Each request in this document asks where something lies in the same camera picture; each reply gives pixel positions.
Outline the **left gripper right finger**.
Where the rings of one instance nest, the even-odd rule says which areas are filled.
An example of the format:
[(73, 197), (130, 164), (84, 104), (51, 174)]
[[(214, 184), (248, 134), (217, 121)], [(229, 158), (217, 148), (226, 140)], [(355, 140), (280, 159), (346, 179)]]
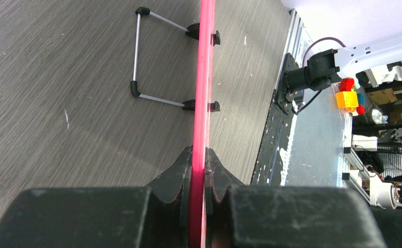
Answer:
[(355, 191), (245, 185), (206, 150), (205, 247), (386, 247)]

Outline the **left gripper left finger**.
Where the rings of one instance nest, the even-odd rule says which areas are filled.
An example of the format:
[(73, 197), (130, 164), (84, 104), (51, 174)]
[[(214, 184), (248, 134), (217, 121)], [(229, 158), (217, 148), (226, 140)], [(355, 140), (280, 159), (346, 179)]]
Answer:
[(0, 220), (0, 247), (187, 247), (192, 148), (143, 187), (22, 191)]

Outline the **pink framed whiteboard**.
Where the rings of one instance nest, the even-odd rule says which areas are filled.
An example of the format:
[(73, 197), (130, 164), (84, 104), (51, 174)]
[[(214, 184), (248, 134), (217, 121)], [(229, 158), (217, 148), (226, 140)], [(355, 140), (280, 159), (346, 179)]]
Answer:
[(209, 145), (209, 103), (213, 76), (214, 26), (215, 1), (201, 1), (187, 229), (189, 247), (205, 246), (204, 171), (206, 147)]

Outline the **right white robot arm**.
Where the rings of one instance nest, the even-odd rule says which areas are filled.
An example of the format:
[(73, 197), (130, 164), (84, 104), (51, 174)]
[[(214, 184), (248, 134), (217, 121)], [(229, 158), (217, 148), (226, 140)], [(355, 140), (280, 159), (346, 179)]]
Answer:
[(301, 68), (285, 72), (283, 82), (292, 92), (319, 91), (382, 65), (402, 66), (402, 32), (360, 45), (316, 53)]

